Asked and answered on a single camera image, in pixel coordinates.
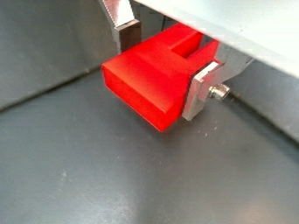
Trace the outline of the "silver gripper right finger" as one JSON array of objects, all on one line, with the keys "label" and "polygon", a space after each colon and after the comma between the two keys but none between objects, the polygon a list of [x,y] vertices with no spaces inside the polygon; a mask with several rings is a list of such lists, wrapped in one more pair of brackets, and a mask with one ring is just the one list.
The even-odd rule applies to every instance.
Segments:
[{"label": "silver gripper right finger", "polygon": [[208,99],[223,101],[229,93],[224,81],[239,75],[255,59],[220,44],[215,59],[191,77],[181,117],[189,121],[203,110]]}]

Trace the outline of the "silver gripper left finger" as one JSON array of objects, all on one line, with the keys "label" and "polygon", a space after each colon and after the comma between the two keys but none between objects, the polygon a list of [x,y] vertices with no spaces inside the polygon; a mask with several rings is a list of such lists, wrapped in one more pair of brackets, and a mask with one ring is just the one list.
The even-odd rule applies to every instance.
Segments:
[{"label": "silver gripper left finger", "polygon": [[141,23],[129,0],[97,0],[110,25],[116,50],[122,53],[141,42]]}]

